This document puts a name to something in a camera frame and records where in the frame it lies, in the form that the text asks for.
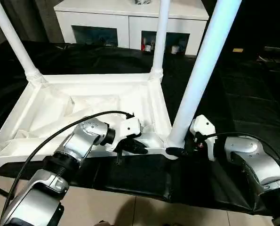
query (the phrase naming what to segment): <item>black tablecloth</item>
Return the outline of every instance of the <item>black tablecloth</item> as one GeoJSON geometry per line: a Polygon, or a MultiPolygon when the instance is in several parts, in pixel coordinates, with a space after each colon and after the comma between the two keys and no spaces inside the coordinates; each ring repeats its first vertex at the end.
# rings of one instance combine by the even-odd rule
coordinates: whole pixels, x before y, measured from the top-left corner
{"type": "MultiPolygon", "coordinates": [[[[43,74],[147,73],[152,56],[137,50],[87,45],[24,43],[43,74]]],[[[195,59],[165,55],[162,89],[171,122],[178,110],[195,59]]],[[[0,128],[27,81],[8,43],[0,46],[0,128]]],[[[197,115],[204,114],[217,132],[254,133],[280,152],[280,65],[222,59],[216,65],[197,115]]],[[[87,159],[74,186],[143,195],[193,206],[269,214],[250,189],[241,169],[227,163],[216,145],[216,162],[206,158],[170,161],[162,155],[87,159]]],[[[15,177],[21,163],[0,168],[15,177]]],[[[42,162],[32,162],[23,178],[30,178],[42,162]]]]}

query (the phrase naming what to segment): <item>black cable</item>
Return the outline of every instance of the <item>black cable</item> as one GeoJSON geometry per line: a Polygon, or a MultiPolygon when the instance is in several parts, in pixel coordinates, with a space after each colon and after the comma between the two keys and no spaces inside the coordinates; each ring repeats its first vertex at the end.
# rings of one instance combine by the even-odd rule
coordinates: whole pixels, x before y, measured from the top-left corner
{"type": "Polygon", "coordinates": [[[259,140],[260,142],[266,144],[274,154],[276,154],[276,156],[279,158],[280,160],[280,154],[273,148],[273,146],[271,146],[266,140],[254,135],[254,134],[250,134],[250,133],[245,133],[245,132],[222,132],[222,133],[213,133],[213,134],[210,134],[210,135],[204,135],[202,137],[200,137],[199,139],[203,139],[203,140],[206,140],[208,139],[209,137],[217,137],[217,136],[222,136],[222,135],[243,135],[243,136],[248,136],[248,137],[252,137],[252,138],[255,138],[257,140],[259,140]]]}
{"type": "Polygon", "coordinates": [[[56,136],[58,136],[59,134],[61,134],[62,132],[64,132],[65,130],[67,130],[68,128],[72,127],[72,126],[75,126],[83,121],[86,121],[88,119],[91,119],[91,118],[95,118],[95,117],[98,117],[100,115],[104,115],[104,114],[111,114],[111,113],[118,113],[118,114],[124,114],[126,115],[127,118],[131,118],[133,117],[133,115],[127,113],[127,112],[122,112],[122,111],[107,111],[107,112],[100,112],[100,113],[97,113],[97,114],[93,114],[91,116],[86,116],[82,119],[79,119],[65,127],[63,127],[62,129],[60,129],[59,131],[57,131],[56,133],[54,133],[53,135],[49,136],[45,141],[43,141],[30,155],[29,157],[26,159],[26,161],[24,162],[21,170],[19,171],[17,177],[15,178],[12,186],[11,186],[11,189],[9,191],[9,194],[7,196],[7,199],[5,201],[5,204],[4,204],[4,207],[3,207],[3,211],[2,211],[2,215],[0,217],[0,221],[3,217],[3,215],[5,214],[5,211],[7,209],[7,207],[9,206],[10,204],[10,200],[11,200],[11,197],[14,195],[14,192],[15,192],[15,189],[16,189],[16,186],[19,182],[19,179],[21,178],[22,174],[24,173],[25,169],[26,169],[26,166],[27,164],[31,161],[31,159],[35,156],[35,154],[46,144],[48,143],[50,140],[52,140],[53,138],[55,138],[56,136]]]}

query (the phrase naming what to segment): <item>robotic arm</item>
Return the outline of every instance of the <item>robotic arm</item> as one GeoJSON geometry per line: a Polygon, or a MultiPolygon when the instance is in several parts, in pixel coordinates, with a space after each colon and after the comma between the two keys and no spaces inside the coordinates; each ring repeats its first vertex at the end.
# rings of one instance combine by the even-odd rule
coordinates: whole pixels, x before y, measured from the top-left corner
{"type": "Polygon", "coordinates": [[[0,226],[57,226],[64,212],[60,201],[93,145],[113,151],[121,140],[137,135],[140,123],[135,117],[116,129],[97,118],[81,122],[10,203],[0,226]]]}
{"type": "Polygon", "coordinates": [[[266,154],[260,141],[251,137],[228,137],[224,149],[227,160],[242,166],[254,191],[280,226],[280,166],[266,154]]]}
{"type": "MultiPolygon", "coordinates": [[[[194,135],[195,147],[205,145],[209,160],[215,161],[214,125],[204,115],[200,115],[192,121],[190,132],[194,135]]],[[[186,150],[179,150],[180,157],[191,156],[189,153],[184,153],[187,152],[186,150]]],[[[259,140],[248,136],[227,137],[224,150],[228,162],[243,168],[253,192],[260,196],[266,208],[272,213],[273,224],[280,226],[280,166],[278,163],[265,153],[259,140]]],[[[176,148],[169,148],[166,151],[171,154],[178,153],[176,148]]]]}

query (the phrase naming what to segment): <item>tiled floor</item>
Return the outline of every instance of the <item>tiled floor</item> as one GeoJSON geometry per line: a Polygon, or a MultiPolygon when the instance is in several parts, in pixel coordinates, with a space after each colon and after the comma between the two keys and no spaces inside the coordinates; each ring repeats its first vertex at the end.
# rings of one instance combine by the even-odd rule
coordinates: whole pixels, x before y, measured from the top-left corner
{"type": "MultiPolygon", "coordinates": [[[[9,190],[13,179],[0,177],[0,187],[9,190]]],[[[0,213],[5,199],[0,196],[0,213]]],[[[126,194],[70,187],[62,201],[60,226],[93,226],[100,220],[116,226],[272,226],[270,217],[169,204],[126,194]]]]}

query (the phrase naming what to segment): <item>white plastic tray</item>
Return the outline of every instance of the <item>white plastic tray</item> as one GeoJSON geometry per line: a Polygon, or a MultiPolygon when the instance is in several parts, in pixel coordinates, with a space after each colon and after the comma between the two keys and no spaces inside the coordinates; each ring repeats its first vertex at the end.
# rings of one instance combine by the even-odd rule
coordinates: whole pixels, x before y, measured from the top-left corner
{"type": "MultiPolygon", "coordinates": [[[[44,75],[48,83],[25,88],[0,130],[0,166],[24,161],[45,138],[86,115],[109,110],[134,113],[142,126],[149,154],[166,155],[164,140],[171,130],[159,79],[150,74],[44,75]]],[[[99,117],[110,126],[123,115],[99,117]]],[[[62,133],[33,158],[40,161],[51,155],[73,128],[62,133]]],[[[93,148],[89,157],[116,156],[102,146],[93,148]]]]}

